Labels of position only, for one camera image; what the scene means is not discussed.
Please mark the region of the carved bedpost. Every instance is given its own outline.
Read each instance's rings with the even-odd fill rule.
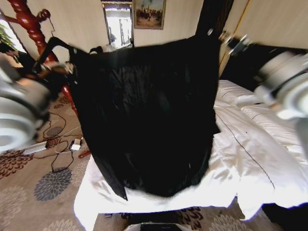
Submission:
[[[47,18],[50,18],[49,11],[43,9],[37,14],[37,16],[34,16],[27,6],[26,0],[8,0],[8,2],[12,5],[13,10],[16,13],[16,19],[7,16],[4,16],[4,18],[9,22],[18,23],[26,29],[29,37],[35,42],[35,45],[38,48],[38,53],[42,54],[47,43],[45,42],[45,36],[40,29],[40,23],[45,21]],[[52,53],[48,56],[46,61],[57,60],[57,57]]]

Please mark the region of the picture frame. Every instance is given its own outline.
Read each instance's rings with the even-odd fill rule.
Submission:
[[[134,28],[163,30],[166,0],[134,0]]]

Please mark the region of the white duvet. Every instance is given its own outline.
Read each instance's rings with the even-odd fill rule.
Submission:
[[[226,84],[228,90],[232,90],[233,83]],[[126,201],[112,191],[91,157],[74,204],[75,214],[86,230],[93,230],[98,213],[146,213],[211,205],[228,207],[236,195],[245,219],[251,218],[264,203],[291,207],[308,202],[305,155],[289,152],[242,112],[236,103],[253,105],[255,99],[243,97],[242,89],[238,92],[242,96],[240,101],[232,96],[228,102],[228,98],[217,95],[215,111],[221,133],[214,136],[209,169],[199,185],[173,197],[163,198],[126,188]]]

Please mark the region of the bed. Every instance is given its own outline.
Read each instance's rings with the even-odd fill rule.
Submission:
[[[164,198],[126,188],[117,196],[93,158],[76,195],[74,212],[86,230],[99,213],[150,213],[192,206],[228,207],[237,196],[250,219],[265,203],[282,207],[308,202],[308,160],[293,130],[252,92],[219,81],[215,102],[217,125],[209,169],[197,186]]]

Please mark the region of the patterned carpet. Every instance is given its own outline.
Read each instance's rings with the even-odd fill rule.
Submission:
[[[38,141],[47,141],[48,149],[23,156],[21,151],[0,156],[0,231],[82,231],[73,212],[75,195],[81,184],[89,156],[79,159],[87,150],[85,142],[79,151],[59,154],[55,146],[60,137],[79,126],[68,100],[60,95],[50,108],[50,122],[40,130]],[[62,138],[57,151],[81,137],[77,128]],[[236,200],[229,208],[188,208],[153,214],[101,214],[95,231],[123,231],[129,224],[146,221],[189,224],[200,231],[280,231],[262,210],[250,221],[240,221],[243,215]]]

